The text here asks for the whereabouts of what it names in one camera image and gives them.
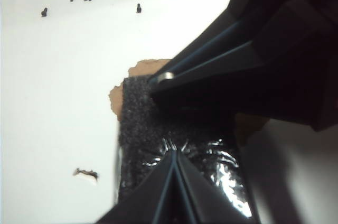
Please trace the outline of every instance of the black foam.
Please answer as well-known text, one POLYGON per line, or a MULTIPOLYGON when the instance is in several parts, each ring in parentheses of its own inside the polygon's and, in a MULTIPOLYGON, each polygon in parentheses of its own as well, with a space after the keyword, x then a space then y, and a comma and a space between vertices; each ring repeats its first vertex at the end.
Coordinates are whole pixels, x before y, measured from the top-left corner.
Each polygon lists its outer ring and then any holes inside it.
MULTIPOLYGON (((129 196, 155 166, 154 158, 161 159, 165 143, 170 142, 200 170, 215 186, 219 176, 219 163, 225 163, 232 178, 243 184, 240 169, 228 160, 220 160, 220 152, 239 159, 232 116, 218 111, 187 114, 161 112, 148 95, 149 76, 130 77, 123 83, 123 108, 121 113, 119 143, 123 151, 119 201, 129 196)), ((246 198, 245 188, 238 188, 239 197, 246 198)))

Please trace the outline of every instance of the brown cardboard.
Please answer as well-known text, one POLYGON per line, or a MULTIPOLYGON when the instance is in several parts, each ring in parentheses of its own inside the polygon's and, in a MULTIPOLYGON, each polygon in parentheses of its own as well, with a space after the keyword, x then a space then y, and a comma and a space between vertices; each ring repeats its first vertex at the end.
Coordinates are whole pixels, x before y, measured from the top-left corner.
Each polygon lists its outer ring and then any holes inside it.
MULTIPOLYGON (((162 66, 167 64, 169 59, 161 60, 142 60, 139 61, 135 67, 128 70, 129 76, 140 76, 146 74, 154 74, 162 66)), ((120 114, 122 110, 123 94, 122 85, 115 86, 110 91, 109 98, 112 111, 117 115, 117 119, 120 121, 120 114)), ((261 130, 269 118, 246 115, 242 113, 236 114, 236 130, 234 132, 237 141, 240 145, 245 145, 249 136, 254 132, 261 130)))
MULTIPOLYGON (((140 76, 140 75, 146 75, 146 74, 154 74, 168 62, 169 62, 169 59, 141 60, 137 62, 135 67, 131 67, 128 70, 128 75, 129 76, 140 76)), ((120 86, 115 86, 112 89, 112 91, 110 91, 110 94, 109 94, 111 110, 112 112, 116 114, 117 120, 119 121, 120 121, 120 114, 122 110, 122 101, 123 101, 122 93, 123 91, 122 91, 122 83, 121 83, 120 86)))

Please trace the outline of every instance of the white surface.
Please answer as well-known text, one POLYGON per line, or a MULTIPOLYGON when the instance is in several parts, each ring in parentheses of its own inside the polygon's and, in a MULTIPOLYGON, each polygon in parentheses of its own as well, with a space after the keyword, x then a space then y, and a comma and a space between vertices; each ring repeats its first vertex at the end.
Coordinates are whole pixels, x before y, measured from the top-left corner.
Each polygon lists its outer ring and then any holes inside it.
POLYGON ((174 57, 228 1, 2 0, 2 223, 94 222, 108 211, 110 90, 137 61, 174 57), (77 167, 98 172, 98 184, 72 176, 77 167))

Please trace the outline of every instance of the white table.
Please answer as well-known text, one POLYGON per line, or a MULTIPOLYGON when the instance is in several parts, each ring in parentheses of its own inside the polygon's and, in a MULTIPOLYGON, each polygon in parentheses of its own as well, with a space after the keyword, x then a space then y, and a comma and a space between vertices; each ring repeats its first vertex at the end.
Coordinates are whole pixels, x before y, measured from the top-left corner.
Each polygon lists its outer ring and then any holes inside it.
MULTIPOLYGON (((228 2, 2 0, 2 223, 89 223, 108 211, 118 147, 110 90, 137 61, 174 57, 228 2), (48 16, 41 17, 45 7, 48 16), (97 171, 98 183, 72 176, 77 167, 97 171)), ((289 164, 276 177, 285 178, 304 223, 336 223, 337 129, 315 134, 273 120, 243 149, 250 167, 258 160, 253 153, 261 151, 262 159, 262 149, 276 144, 289 164)), ((261 179, 255 174, 253 184, 261 179)), ((262 222, 278 220, 263 201, 270 200, 266 193, 254 193, 262 222)))

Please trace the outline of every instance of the foam pad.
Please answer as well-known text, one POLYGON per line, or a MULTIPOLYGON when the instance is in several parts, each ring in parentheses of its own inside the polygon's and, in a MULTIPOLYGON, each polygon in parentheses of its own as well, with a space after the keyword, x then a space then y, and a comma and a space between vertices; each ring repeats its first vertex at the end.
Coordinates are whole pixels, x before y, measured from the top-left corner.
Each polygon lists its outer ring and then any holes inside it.
POLYGON ((234 193, 247 202, 233 115, 220 111, 169 114, 148 95, 149 76, 130 77, 123 83, 123 107, 119 143, 123 152, 119 201, 130 195, 154 169, 170 147, 176 147, 220 193, 225 183, 237 184, 234 193))

